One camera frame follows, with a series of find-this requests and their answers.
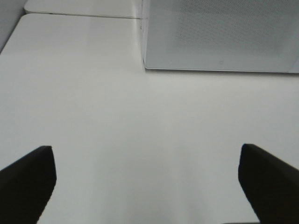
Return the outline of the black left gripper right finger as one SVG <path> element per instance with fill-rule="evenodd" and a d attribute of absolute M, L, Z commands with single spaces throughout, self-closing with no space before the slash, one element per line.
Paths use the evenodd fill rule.
<path fill-rule="evenodd" d="M 243 144 L 238 180 L 260 223 L 299 222 L 298 169 L 254 144 Z"/>

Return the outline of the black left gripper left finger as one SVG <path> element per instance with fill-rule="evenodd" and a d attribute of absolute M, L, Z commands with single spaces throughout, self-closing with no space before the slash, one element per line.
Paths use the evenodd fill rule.
<path fill-rule="evenodd" d="M 0 172 L 0 222 L 36 224 L 57 181 L 51 146 L 41 146 Z"/>

